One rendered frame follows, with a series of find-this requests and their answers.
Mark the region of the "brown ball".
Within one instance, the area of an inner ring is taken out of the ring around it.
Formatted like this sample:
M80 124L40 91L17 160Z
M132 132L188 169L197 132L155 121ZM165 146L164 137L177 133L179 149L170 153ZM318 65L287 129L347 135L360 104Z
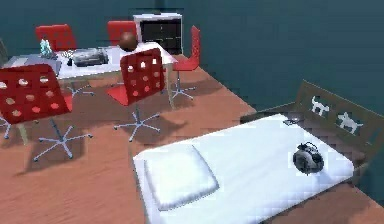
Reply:
M119 40L119 47L126 51L131 52L134 51L137 48L138 41L136 39L136 36L131 32L124 32L121 34L120 40Z

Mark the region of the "white bed with brown headboard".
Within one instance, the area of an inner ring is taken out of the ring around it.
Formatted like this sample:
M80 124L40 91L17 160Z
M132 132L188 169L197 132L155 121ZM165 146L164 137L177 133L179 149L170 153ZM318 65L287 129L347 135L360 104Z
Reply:
M287 126L286 119L299 118ZM323 170L303 174L292 156L312 142ZM144 172L155 152L194 145L220 188L184 206L160 211ZM356 184L384 147L384 116L312 83L295 101L245 115L239 125L148 149L134 156L145 224L357 224L373 202Z

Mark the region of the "white and black cabinet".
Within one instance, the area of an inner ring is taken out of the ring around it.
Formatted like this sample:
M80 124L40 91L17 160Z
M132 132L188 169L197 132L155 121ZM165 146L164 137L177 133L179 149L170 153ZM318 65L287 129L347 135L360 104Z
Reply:
M178 13L133 16L140 42L156 42L171 55L183 53L183 17Z

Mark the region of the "red swivel chair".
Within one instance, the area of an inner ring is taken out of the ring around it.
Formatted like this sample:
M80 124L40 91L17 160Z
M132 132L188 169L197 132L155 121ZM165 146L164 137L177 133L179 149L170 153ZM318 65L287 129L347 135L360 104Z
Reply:
M161 51L158 48L153 48L123 56L120 60L120 70L123 83L108 88L106 93L122 106L134 104L135 111L132 116L135 122L114 125L113 129L132 126L133 132L128 139L129 142L133 141L141 127L160 132L159 128L147 124L147 121L158 118L160 114L156 113L142 119L138 102L163 91L165 88Z
M55 52L77 48L75 36L68 24L38 26L35 28L35 34L38 40L48 40Z
M121 34L124 32L130 32L137 35L136 24L134 21L130 20L108 21L107 31L112 46L116 46L119 43Z
M187 96L190 99L193 99L191 95L188 94L189 90L195 90L195 87L189 87L186 89L181 88L180 73L181 72L190 72L194 71L200 65L200 30L196 26L191 27L191 55L187 59L183 59L173 64L173 70L177 72L177 80L175 83L176 89L172 91L175 98L178 95Z
M60 132L54 121L55 116L72 112L72 95L64 95L56 73L47 64L24 65L0 69L0 120L6 125L19 125L29 121L48 118L57 138L40 137L40 142L52 142L53 145L36 155L37 162L41 156L61 146L67 156L73 154L67 143L92 134L69 137L73 129L69 126L64 134Z

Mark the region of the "white table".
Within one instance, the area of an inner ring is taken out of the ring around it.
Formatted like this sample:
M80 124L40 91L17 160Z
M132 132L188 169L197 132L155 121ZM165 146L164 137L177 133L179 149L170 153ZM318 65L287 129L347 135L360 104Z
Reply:
M166 50L164 50L158 43L139 43L138 47L133 51L133 53L146 51L153 48L158 48L160 50L162 64L166 68L166 77L169 77L169 74L172 70L172 65L176 62L176 59ZM130 52L124 52L118 46L103 47L103 49L107 52L109 62L107 64L87 67L77 67L75 64L68 66L68 58L64 57L62 52L58 52L58 58L56 60L62 62L58 78L74 80L92 75L106 75L107 73L117 72L120 70L120 59L123 56L130 55Z

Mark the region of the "grey laptop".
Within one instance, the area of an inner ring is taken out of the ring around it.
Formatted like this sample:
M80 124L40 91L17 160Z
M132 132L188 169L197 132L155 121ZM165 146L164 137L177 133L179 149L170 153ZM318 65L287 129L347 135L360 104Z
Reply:
M6 62L0 68L0 71L7 70L8 68L12 68L12 67L21 67L21 66L37 65L37 64L49 65L52 68L52 70L55 72L56 76L59 76L62 62L59 60L43 58L37 54L13 56L8 62Z

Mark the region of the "white pillow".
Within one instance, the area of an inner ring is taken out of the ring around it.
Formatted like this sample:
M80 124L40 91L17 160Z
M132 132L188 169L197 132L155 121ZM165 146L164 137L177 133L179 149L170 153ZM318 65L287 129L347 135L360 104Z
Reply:
M169 211L206 197L219 182L194 145L155 152L144 160L146 180L160 211Z

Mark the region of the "grey and black alarm clock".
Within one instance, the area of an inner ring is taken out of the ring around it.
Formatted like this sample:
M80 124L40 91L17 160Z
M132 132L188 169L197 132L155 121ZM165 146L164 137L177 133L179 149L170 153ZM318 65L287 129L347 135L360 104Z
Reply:
M312 142L300 143L292 161L296 169L306 175L318 173L324 167L324 159Z

